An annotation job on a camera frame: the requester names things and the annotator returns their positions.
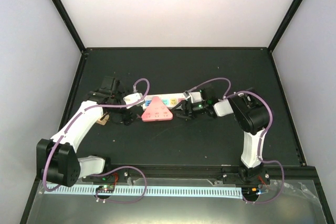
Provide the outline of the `yellow cube socket adapter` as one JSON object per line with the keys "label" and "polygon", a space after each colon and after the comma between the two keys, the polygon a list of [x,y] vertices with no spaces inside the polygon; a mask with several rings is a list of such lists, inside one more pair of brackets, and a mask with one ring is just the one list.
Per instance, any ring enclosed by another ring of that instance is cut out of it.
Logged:
{"label": "yellow cube socket adapter", "polygon": [[100,125],[106,125],[106,123],[109,121],[109,114],[105,113],[102,115],[102,117],[100,119],[98,119],[96,121],[96,123],[100,124]]}

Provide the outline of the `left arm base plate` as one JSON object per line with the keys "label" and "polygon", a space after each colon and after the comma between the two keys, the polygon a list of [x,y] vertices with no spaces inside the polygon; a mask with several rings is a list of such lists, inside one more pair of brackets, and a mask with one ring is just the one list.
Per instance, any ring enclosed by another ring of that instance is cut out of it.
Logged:
{"label": "left arm base plate", "polygon": [[119,182],[125,182],[127,178],[129,177],[129,174],[131,174],[131,168],[128,166],[111,166],[110,168],[105,168],[102,172],[102,174],[105,174],[109,171],[113,170],[113,173],[109,173],[104,176],[87,176],[83,177],[81,180],[83,182],[92,182],[92,183],[119,183]]}

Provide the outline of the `pink triangular socket adapter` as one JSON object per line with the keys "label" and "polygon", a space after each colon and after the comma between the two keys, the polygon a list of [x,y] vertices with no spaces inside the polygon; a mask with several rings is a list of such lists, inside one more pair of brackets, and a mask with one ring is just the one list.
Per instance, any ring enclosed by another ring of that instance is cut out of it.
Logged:
{"label": "pink triangular socket adapter", "polygon": [[170,121],[173,119],[173,114],[159,97],[153,97],[141,119],[143,122]]}

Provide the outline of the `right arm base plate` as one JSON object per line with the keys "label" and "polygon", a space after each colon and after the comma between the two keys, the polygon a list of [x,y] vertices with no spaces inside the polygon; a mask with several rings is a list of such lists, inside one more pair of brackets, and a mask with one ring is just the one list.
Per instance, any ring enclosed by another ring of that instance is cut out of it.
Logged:
{"label": "right arm base plate", "polygon": [[269,177],[263,165],[255,168],[246,168],[244,165],[223,166],[221,179],[225,184],[235,185],[259,185],[263,182],[270,184]]}

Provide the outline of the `white power strip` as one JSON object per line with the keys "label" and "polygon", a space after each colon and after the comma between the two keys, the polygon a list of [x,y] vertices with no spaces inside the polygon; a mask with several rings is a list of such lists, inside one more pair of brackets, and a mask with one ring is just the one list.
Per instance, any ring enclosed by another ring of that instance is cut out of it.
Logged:
{"label": "white power strip", "polygon": [[185,100],[183,93],[147,95],[145,97],[144,103],[142,104],[142,109],[144,111],[150,105],[154,97],[159,97],[163,104],[169,109],[175,107],[179,102]]}

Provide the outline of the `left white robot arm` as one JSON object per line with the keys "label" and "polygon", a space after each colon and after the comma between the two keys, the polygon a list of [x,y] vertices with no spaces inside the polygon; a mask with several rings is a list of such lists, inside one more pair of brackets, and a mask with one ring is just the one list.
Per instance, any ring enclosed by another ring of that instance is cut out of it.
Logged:
{"label": "left white robot arm", "polygon": [[90,175],[108,181],[113,174],[104,157],[90,155],[79,158],[77,150],[95,123],[105,124],[110,113],[120,113],[123,124],[130,124],[130,108],[142,101],[142,94],[119,89],[121,82],[113,77],[104,78],[100,88],[89,92],[78,111],[65,126],[49,139],[42,139],[36,146],[37,177],[45,191],[60,186],[73,186],[78,179]]}

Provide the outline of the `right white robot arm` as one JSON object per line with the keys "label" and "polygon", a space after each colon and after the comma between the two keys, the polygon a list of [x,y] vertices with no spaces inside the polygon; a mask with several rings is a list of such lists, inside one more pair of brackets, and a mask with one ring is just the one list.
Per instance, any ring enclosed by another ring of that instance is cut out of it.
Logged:
{"label": "right white robot arm", "polygon": [[244,133],[243,152],[238,167],[239,179],[252,183],[263,167],[262,151],[265,135],[272,124],[272,113],[267,103],[254,88],[249,88],[228,98],[220,99],[212,85],[199,89],[197,101],[189,91],[183,93],[185,99],[171,108],[173,115],[186,120],[195,119],[199,114],[207,114],[216,119],[233,114]]}

